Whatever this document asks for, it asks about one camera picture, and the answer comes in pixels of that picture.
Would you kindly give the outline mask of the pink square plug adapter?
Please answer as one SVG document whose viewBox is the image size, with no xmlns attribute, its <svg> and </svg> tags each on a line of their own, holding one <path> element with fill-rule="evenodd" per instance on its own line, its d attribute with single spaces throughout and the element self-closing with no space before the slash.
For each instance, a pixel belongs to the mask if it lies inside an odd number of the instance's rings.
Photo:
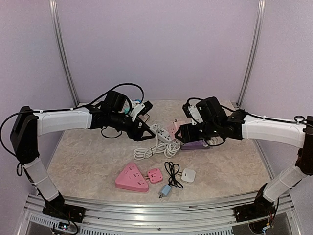
<svg viewBox="0 0 313 235">
<path fill-rule="evenodd" d="M 157 184 L 163 181 L 163 174 L 159 168 L 153 168 L 147 171 L 145 179 L 151 184 Z"/>
</svg>

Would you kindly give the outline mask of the pink cube socket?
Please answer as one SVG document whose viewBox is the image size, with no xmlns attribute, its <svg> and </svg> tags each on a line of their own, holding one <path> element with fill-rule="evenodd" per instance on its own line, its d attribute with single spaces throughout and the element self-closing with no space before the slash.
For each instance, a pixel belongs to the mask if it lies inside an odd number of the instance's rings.
<svg viewBox="0 0 313 235">
<path fill-rule="evenodd" d="M 175 133 L 177 132 L 177 130 L 179 129 L 179 127 L 181 125 L 186 124 L 187 121 L 185 120 L 177 120 L 175 119 L 174 121 L 172 121 L 172 123 L 167 127 L 167 131 L 169 132 L 169 135 L 171 137 L 172 140 L 175 139 Z"/>
</svg>

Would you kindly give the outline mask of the pink triangular power strip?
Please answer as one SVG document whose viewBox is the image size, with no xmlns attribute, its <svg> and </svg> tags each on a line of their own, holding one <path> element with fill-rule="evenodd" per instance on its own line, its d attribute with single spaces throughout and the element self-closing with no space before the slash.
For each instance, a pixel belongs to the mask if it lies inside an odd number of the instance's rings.
<svg viewBox="0 0 313 235">
<path fill-rule="evenodd" d="M 115 180 L 115 186 L 120 189 L 146 193 L 148 183 L 134 162 L 128 163 Z"/>
</svg>

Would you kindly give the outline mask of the white plug adapter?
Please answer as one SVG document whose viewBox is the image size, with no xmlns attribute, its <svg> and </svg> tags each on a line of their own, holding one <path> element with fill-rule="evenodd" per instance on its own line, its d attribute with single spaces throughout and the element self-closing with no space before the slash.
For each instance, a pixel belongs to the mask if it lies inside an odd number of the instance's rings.
<svg viewBox="0 0 313 235">
<path fill-rule="evenodd" d="M 185 168 L 178 172 L 178 176 L 184 183 L 192 184 L 195 181 L 196 171 L 193 169 Z"/>
</svg>

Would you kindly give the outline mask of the light blue plug adapter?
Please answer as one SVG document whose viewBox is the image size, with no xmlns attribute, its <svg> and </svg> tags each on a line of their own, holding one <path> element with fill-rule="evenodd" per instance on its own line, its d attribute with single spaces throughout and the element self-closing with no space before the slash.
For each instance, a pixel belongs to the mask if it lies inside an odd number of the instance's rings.
<svg viewBox="0 0 313 235">
<path fill-rule="evenodd" d="M 159 192 L 159 198 L 167 197 L 169 193 L 171 192 L 171 190 L 172 190 L 172 187 L 170 185 L 165 185 Z"/>
</svg>

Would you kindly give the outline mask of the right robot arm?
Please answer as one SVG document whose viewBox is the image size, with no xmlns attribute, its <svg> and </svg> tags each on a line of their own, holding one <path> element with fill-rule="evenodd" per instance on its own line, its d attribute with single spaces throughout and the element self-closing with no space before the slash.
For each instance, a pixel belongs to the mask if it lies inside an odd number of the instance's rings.
<svg viewBox="0 0 313 235">
<path fill-rule="evenodd" d="M 254 202 L 235 209 L 238 215 L 261 217 L 269 214 L 274 202 L 302 179 L 313 174 L 313 118 L 295 116 L 293 120 L 276 119 L 253 115 L 243 109 L 232 110 L 227 115 L 227 107 L 216 97 L 197 98 L 197 104 L 186 102 L 183 107 L 191 119 L 181 125 L 175 137 L 182 143 L 208 141 L 213 137 L 226 139 L 251 139 L 284 143 L 299 149 L 295 163 L 283 170 L 277 177 L 264 184 Z"/>
</svg>

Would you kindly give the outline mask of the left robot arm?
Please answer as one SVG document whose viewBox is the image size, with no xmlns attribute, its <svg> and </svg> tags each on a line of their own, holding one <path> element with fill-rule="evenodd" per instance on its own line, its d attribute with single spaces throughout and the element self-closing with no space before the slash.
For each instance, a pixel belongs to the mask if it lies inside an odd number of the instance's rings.
<svg viewBox="0 0 313 235">
<path fill-rule="evenodd" d="M 45 207 L 57 217 L 68 214 L 68 206 L 43 165 L 38 150 L 38 137 L 74 129 L 102 129 L 111 127 L 125 132 L 134 141 L 154 138 L 156 135 L 140 118 L 152 109 L 149 101 L 133 102 L 126 95 L 109 91 L 105 99 L 81 107 L 61 110 L 32 110 L 21 108 L 10 134 L 15 157 L 45 201 Z"/>
</svg>

